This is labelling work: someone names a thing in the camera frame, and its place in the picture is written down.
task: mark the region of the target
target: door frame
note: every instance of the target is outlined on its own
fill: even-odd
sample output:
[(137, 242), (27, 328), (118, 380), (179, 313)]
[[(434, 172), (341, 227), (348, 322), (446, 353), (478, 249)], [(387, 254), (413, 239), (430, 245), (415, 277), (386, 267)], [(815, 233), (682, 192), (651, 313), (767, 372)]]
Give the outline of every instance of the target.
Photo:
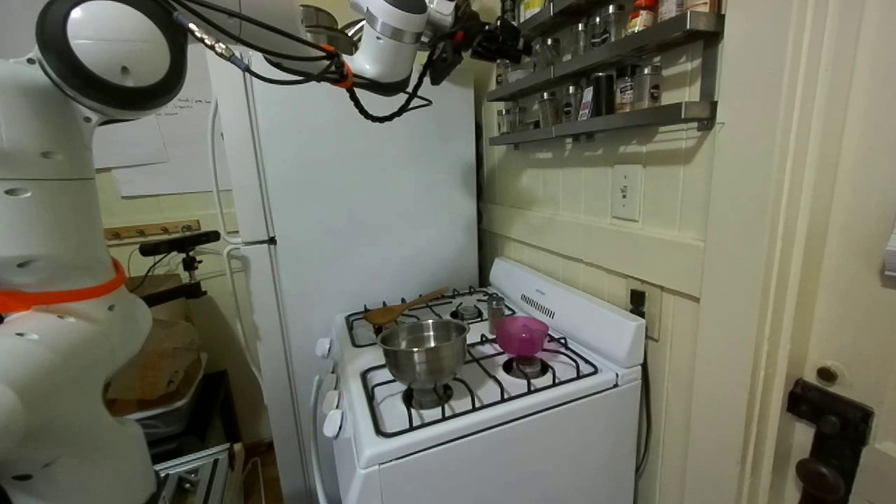
[(864, 3), (727, 1), (687, 504), (768, 502), (797, 290), (818, 269), (806, 230), (830, 217)]

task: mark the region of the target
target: stove knob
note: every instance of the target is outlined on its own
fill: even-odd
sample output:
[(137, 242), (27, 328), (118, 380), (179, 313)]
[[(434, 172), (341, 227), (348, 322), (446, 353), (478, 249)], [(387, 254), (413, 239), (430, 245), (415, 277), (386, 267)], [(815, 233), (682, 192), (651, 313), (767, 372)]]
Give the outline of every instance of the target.
[(336, 439), (342, 429), (342, 410), (333, 410), (327, 413), (323, 421), (323, 435), (330, 439)]
[(323, 397), (323, 413), (330, 414), (339, 407), (339, 390), (331, 390)]
[(330, 357), (330, 345), (332, 344), (332, 339), (330, 338), (321, 338), (317, 340), (317, 346), (314, 348), (314, 353), (317, 354), (321, 359), (326, 359)]

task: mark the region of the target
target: pink bowl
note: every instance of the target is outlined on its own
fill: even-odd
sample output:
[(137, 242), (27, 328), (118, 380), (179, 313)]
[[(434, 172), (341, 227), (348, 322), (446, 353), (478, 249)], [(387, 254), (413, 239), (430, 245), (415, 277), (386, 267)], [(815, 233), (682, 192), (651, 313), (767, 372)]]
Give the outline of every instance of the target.
[(535, 357), (547, 339), (547, 324), (533, 317), (504, 317), (495, 323), (501, 350), (519, 357)]

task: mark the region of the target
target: wooden spoon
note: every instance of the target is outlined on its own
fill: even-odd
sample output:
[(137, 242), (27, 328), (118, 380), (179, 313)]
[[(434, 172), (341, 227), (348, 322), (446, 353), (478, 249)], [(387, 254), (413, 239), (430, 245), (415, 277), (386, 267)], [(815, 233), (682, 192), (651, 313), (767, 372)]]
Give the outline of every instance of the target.
[(407, 311), (408, 308), (414, 308), (417, 305), (428, 303), (429, 301), (438, 298), (446, 292), (448, 292), (448, 288), (443, 287), (428, 294), (424, 294), (413, 301), (404, 303), (403, 305), (391, 305), (372, 309), (364, 314), (364, 320), (370, 322), (374, 326), (385, 326), (387, 324), (391, 324), (392, 322), (397, 320), (398, 317), (401, 317), (401, 314)]

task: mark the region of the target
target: orange band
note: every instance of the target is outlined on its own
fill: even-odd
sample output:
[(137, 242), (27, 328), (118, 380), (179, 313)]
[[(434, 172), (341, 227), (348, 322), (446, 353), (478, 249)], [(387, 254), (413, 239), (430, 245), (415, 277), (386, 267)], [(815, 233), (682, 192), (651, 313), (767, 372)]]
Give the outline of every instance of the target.
[(111, 294), (127, 280), (127, 273), (117, 259), (112, 258), (112, 266), (115, 268), (115, 278), (86, 289), (51, 292), (0, 291), (0, 313), (16, 313), (28, 311), (36, 306), (95, 300)]
[[(321, 47), (330, 51), (336, 50), (335, 47), (328, 46), (326, 44), (322, 44)], [(345, 80), (341, 83), (335, 83), (334, 86), (347, 90), (353, 83), (355, 83), (355, 75), (351, 72), (351, 67), (348, 64), (346, 64), (345, 62), (342, 63), (345, 65)]]

